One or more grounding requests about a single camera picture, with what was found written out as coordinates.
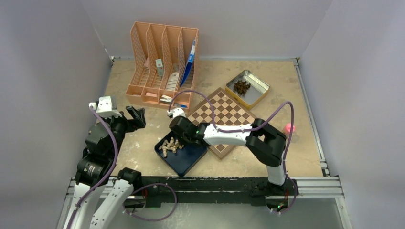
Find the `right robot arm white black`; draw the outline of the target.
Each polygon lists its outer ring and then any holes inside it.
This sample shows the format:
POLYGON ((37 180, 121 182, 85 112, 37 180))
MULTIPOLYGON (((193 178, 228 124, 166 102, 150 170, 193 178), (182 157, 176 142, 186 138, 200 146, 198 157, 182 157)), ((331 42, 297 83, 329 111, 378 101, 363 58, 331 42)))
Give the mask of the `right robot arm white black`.
POLYGON ((211 123, 193 124, 182 115, 169 115, 170 130, 185 145, 194 146, 244 146, 262 164, 268 173, 268 188, 274 194, 280 194, 287 188, 286 155, 292 135, 273 127, 267 121, 256 118, 246 125, 215 126, 211 123))

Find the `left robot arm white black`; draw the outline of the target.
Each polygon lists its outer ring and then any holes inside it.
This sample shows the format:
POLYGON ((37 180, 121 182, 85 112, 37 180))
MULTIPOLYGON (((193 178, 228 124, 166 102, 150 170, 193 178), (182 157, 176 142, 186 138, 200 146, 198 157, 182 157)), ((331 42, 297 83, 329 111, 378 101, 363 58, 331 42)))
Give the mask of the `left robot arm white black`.
POLYGON ((90 228, 101 194, 116 167, 126 133, 146 126, 144 108, 127 106, 126 110, 132 116, 132 119, 127 119, 123 112, 101 117, 95 105, 91 103, 89 110, 99 122, 89 129, 83 157, 77 164, 74 196, 64 224, 65 229, 90 228))

